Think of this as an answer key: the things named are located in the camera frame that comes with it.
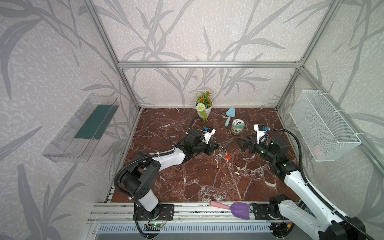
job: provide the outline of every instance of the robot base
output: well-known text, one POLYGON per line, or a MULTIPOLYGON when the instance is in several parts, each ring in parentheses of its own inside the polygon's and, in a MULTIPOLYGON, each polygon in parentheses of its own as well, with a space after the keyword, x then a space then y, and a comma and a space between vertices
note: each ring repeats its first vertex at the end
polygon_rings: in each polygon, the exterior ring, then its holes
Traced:
MULTIPOLYGON (((173 220, 174 209, 175 205, 173 204, 161 204, 159 212, 164 212, 167 216, 161 214, 157 220, 173 220)), ((138 221, 148 221, 147 215, 147 210, 143 206, 137 207, 137 214, 133 216, 133 219, 137 218, 138 221)))

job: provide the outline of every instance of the potted plant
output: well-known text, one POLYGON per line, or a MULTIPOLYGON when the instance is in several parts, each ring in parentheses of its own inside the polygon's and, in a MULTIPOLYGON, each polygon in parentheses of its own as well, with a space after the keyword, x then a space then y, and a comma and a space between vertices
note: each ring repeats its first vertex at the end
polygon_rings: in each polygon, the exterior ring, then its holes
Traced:
POLYGON ((211 96, 212 93, 209 91, 196 95, 196 111, 197 114, 203 119, 203 121, 208 121, 208 116, 211 113, 211 96))

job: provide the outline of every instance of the jar lid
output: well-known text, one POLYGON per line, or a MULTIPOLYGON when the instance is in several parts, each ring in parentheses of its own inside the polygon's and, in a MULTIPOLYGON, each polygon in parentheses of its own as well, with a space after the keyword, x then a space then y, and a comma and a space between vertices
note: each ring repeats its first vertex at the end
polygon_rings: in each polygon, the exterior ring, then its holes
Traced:
POLYGON ((244 121, 241 120, 241 119, 238 119, 238 118, 236 118, 236 119, 233 121, 232 124, 233 124, 235 127, 237 127, 237 128, 243 128, 243 127, 245 126, 244 121))

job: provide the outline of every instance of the vent grate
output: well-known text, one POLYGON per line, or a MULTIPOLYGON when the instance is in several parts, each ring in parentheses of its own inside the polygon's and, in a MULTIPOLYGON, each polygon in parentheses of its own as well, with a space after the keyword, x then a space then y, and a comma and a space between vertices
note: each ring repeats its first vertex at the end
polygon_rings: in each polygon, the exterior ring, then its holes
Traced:
MULTIPOLYGON (((262 233, 269 230, 270 223, 167 223, 161 233, 262 233)), ((137 233, 134 223, 102 223, 98 233, 137 233)))

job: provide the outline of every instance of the purple scoop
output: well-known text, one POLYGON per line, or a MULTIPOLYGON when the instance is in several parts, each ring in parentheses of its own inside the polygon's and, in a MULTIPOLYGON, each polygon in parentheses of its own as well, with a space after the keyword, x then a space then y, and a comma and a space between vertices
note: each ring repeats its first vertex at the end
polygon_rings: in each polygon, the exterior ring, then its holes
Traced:
POLYGON ((235 202, 230 208, 235 217, 249 220, 249 205, 245 202, 235 202))
POLYGON ((249 220, 249 205, 244 202, 235 202, 232 206, 228 206, 219 202, 211 201, 210 203, 213 207, 218 207, 222 209, 228 209, 231 210, 232 214, 235 217, 249 220))

